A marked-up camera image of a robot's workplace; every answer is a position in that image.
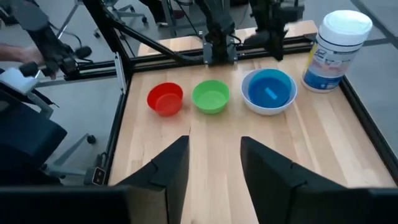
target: wooden tabletop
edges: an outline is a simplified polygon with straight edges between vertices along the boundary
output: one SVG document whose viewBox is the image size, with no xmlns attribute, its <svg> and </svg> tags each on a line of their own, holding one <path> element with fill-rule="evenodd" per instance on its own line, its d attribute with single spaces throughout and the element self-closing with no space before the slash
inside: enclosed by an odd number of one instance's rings
<svg viewBox="0 0 398 224">
<path fill-rule="evenodd" d="M 288 36 L 316 32 L 312 21 L 290 26 Z M 238 30 L 241 39 L 254 29 Z M 161 40 L 172 50 L 200 48 L 196 37 Z M 142 45 L 139 55 L 156 54 Z M 111 185 L 129 176 L 181 135 L 190 136 L 190 172 L 183 224 L 258 223 L 239 155 L 241 136 L 250 136 L 291 160 L 348 187 L 395 186 L 344 94 L 308 91 L 300 82 L 308 54 L 239 61 L 236 65 L 185 67 L 134 75 L 111 170 Z M 298 95 L 283 113 L 260 116 L 243 103 L 240 84 L 249 71 L 278 68 L 294 77 Z M 230 101 L 220 114 L 205 115 L 192 103 L 193 88 L 208 79 L 229 86 Z M 183 109 L 161 118 L 147 106 L 151 88 L 178 83 Z"/>
</svg>

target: floor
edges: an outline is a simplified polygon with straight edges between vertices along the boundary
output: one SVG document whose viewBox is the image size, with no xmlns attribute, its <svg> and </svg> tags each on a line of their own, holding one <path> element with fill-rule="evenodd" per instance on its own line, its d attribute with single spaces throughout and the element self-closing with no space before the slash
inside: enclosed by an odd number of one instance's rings
<svg viewBox="0 0 398 224">
<path fill-rule="evenodd" d="M 74 5 L 74 0 L 36 0 L 40 8 L 49 16 L 50 21 L 60 27 Z M 144 13 L 149 21 L 145 26 L 140 19 L 133 22 L 132 28 L 142 32 L 153 39 L 170 38 L 167 28 L 158 28 L 146 6 L 139 1 L 120 0 L 119 7 L 132 4 L 137 12 Z M 366 105 L 371 116 L 379 126 L 383 135 L 391 147 L 398 154 L 398 98 L 395 97 L 398 90 L 395 86 L 398 83 L 398 50 L 388 42 L 397 42 L 398 26 L 396 26 L 398 1 L 395 0 L 306 0 L 304 19 L 314 20 L 319 26 L 323 17 L 337 9 L 352 9 L 359 11 L 369 10 L 381 21 L 382 26 L 375 27 L 369 40 L 368 47 L 364 47 L 347 73 L 358 95 Z M 243 29 L 255 27 L 256 23 L 250 18 L 250 7 L 247 5 L 232 8 L 232 15 L 236 27 Z M 203 20 L 203 14 L 196 6 L 188 9 L 191 20 Z M 187 24 L 182 19 L 178 24 Z M 113 55 L 106 42 L 93 36 L 96 28 L 93 19 L 84 6 L 79 6 L 72 17 L 67 31 L 78 35 L 83 45 L 89 45 L 93 50 L 90 59 L 95 62 L 111 60 Z M 198 30 L 205 30 L 205 27 L 197 27 Z M 178 36 L 192 34 L 192 29 L 185 29 L 178 32 Z M 69 35 L 62 35 L 61 40 L 77 47 L 77 40 Z M 139 42 L 128 38 L 133 51 L 137 51 Z M 2 27 L 0 30 L 0 42 L 10 45 L 29 46 L 32 44 L 29 36 L 19 26 Z M 7 68 L 17 65 L 16 63 L 1 62 L 0 67 Z M 92 166 L 94 156 L 106 149 L 109 132 L 113 122 L 115 108 L 118 103 L 120 90 L 117 80 L 114 78 L 92 82 L 81 82 L 67 85 L 50 86 L 40 88 L 40 91 L 47 95 L 52 101 L 59 105 L 55 108 L 52 120 L 63 126 L 68 135 L 61 143 L 56 153 L 49 159 L 56 159 L 62 152 L 68 149 L 80 136 L 85 133 L 94 134 L 98 143 L 95 146 L 85 144 L 76 152 L 68 164 L 82 169 Z M 73 179 L 69 184 L 80 184 L 81 179 Z"/>
</svg>

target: black metal frame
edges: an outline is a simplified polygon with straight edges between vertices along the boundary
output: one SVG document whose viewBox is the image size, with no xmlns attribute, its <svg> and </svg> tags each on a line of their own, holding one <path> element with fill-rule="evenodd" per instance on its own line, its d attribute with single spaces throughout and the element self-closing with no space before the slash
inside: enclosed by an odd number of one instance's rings
<svg viewBox="0 0 398 224">
<path fill-rule="evenodd" d="M 102 33 L 105 41 L 108 43 L 112 52 L 118 52 L 120 55 L 124 70 L 124 76 L 127 83 L 126 93 L 129 92 L 129 87 L 132 82 L 132 76 L 135 73 L 186 67 L 192 65 L 203 65 L 203 49 L 173 52 L 167 47 L 158 44 L 156 41 L 151 40 L 146 36 L 136 32 L 135 30 L 115 21 L 111 17 L 111 14 L 108 13 L 106 8 L 103 6 L 101 0 L 83 0 L 83 3 L 85 4 L 87 10 L 96 22 L 98 29 Z M 143 44 L 148 45 L 150 48 L 157 50 L 161 54 L 129 58 L 115 29 L 137 39 Z M 312 48 L 312 38 L 308 38 L 307 35 L 301 37 L 286 38 L 284 40 L 284 45 L 286 45 L 286 47 L 284 48 L 284 55 L 309 52 Z M 236 47 L 236 50 L 238 52 L 238 60 L 271 56 L 270 53 L 264 49 L 259 49 L 247 45 L 239 45 Z M 89 80 L 101 77 L 116 76 L 116 70 L 113 67 L 113 61 L 82 65 L 79 66 L 79 71 L 83 72 L 80 76 L 74 76 L 73 78 L 66 77 L 66 80 Z M 98 68 L 108 69 L 101 72 L 90 72 L 90 70 Z M 392 178 L 398 184 L 398 159 L 392 152 L 392 149 L 389 147 L 387 141 L 382 136 L 380 130 L 377 128 L 376 124 L 370 117 L 369 113 L 366 111 L 361 100 L 358 98 L 355 91 L 353 90 L 353 87 L 349 84 L 349 81 L 346 78 L 344 78 L 343 81 L 340 83 L 340 88 L 343 90 L 345 97 L 347 98 L 353 111 L 357 115 L 368 137 L 374 144 L 374 147 L 379 153 L 381 159 L 384 161 Z M 107 173 L 105 178 L 105 184 L 107 184 L 109 180 L 110 170 L 112 167 L 114 152 L 116 150 L 116 145 L 118 142 L 118 136 L 123 119 L 124 109 L 126 107 L 126 102 L 127 94 L 122 94 L 119 98 L 118 107 L 116 108 L 116 113 L 114 116 L 114 121 L 106 149 L 108 159 L 105 162 L 105 170 Z"/>
</svg>

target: bowl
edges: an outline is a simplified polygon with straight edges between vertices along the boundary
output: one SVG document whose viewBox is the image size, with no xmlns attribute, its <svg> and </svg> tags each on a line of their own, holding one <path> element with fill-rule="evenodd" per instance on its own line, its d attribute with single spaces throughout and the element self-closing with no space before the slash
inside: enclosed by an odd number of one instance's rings
<svg viewBox="0 0 398 224">
<path fill-rule="evenodd" d="M 228 86 L 218 80 L 199 83 L 192 92 L 195 106 L 205 114 L 221 112 L 229 100 Z"/>
<path fill-rule="evenodd" d="M 175 83 L 161 83 L 148 93 L 148 106 L 160 116 L 172 116 L 182 107 L 183 92 Z"/>
<path fill-rule="evenodd" d="M 262 105 L 257 105 L 250 97 L 249 92 L 251 88 L 253 88 L 253 85 L 255 85 L 259 80 L 265 78 L 276 79 L 285 85 L 283 91 L 280 90 L 280 88 L 274 89 L 274 91 L 271 92 L 268 91 L 267 88 L 264 89 L 264 95 L 267 94 L 273 99 L 279 97 L 279 102 L 277 103 L 278 106 L 276 107 L 264 107 Z M 297 96 L 297 86 L 291 76 L 278 69 L 259 69 L 250 72 L 243 78 L 241 84 L 241 94 L 243 96 L 244 103 L 250 110 L 261 115 L 275 115 L 282 112 L 293 103 Z"/>
</svg>

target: person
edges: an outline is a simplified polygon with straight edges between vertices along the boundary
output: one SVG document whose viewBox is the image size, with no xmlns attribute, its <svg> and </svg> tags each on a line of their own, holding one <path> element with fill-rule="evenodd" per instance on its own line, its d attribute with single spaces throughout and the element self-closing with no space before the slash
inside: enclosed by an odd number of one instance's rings
<svg viewBox="0 0 398 224">
<path fill-rule="evenodd" d="M 163 11 L 162 2 L 160 0 L 139 0 L 141 3 L 146 5 L 150 13 L 155 19 L 155 23 L 158 26 L 167 26 L 166 16 Z M 181 10 L 173 10 L 173 16 L 175 19 L 181 19 L 184 16 L 184 12 Z"/>
<path fill-rule="evenodd" d="M 0 44 L 0 62 L 21 62 L 21 63 L 29 63 L 29 62 L 36 62 L 42 63 L 43 56 L 38 50 L 38 48 L 34 46 L 30 47 L 18 47 L 12 46 L 7 44 Z M 0 68 L 0 75 L 4 72 L 3 69 Z M 3 83 L 0 83 L 0 90 L 4 91 L 14 98 L 17 98 L 19 101 L 34 104 L 28 97 L 24 96 L 23 94 L 9 88 Z M 46 96 L 38 92 L 37 90 L 32 90 L 36 96 L 44 100 L 48 105 L 53 104 L 51 100 L 49 100 Z"/>
</svg>

